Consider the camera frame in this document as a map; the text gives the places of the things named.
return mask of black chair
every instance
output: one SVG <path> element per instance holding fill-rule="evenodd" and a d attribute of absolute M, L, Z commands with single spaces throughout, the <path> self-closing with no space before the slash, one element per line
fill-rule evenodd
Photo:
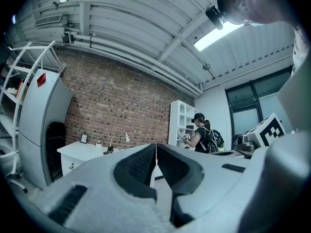
<path fill-rule="evenodd" d="M 47 128 L 46 151 L 52 180 L 61 172 L 61 154 L 57 152 L 65 146 L 66 127 L 62 122 L 53 122 Z"/>

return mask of white table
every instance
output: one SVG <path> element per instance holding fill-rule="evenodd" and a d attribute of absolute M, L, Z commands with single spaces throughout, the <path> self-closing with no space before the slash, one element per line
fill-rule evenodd
<path fill-rule="evenodd" d="M 57 150 L 61 153 L 63 175 L 68 174 L 80 164 L 96 157 L 104 155 L 108 147 L 100 149 L 93 144 L 74 142 Z M 114 148 L 112 153 L 121 152 L 121 149 Z"/>

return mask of refrigerator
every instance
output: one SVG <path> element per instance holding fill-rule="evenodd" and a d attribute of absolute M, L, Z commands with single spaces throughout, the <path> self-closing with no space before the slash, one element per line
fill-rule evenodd
<path fill-rule="evenodd" d="M 37 80 L 44 74 L 45 82 Z M 20 112 L 18 151 L 25 178 L 41 189 L 52 183 L 46 151 L 46 131 L 52 122 L 65 122 L 72 92 L 59 74 L 38 69 L 35 73 Z"/>

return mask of red sticker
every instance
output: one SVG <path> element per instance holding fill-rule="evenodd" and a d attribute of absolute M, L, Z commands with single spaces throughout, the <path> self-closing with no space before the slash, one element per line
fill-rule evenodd
<path fill-rule="evenodd" d="M 43 85 L 45 83 L 46 80 L 46 75 L 45 73 L 43 73 L 38 79 L 37 79 L 37 84 L 38 87 L 40 87 L 41 85 Z"/>

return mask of window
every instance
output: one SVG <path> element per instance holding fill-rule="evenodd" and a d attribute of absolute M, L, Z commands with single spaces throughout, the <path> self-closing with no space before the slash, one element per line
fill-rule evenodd
<path fill-rule="evenodd" d="M 276 97 L 291 76 L 292 67 L 255 81 L 226 90 L 231 116 L 232 149 L 241 134 L 245 134 L 264 118 L 275 113 L 285 131 L 292 130 L 289 120 Z"/>

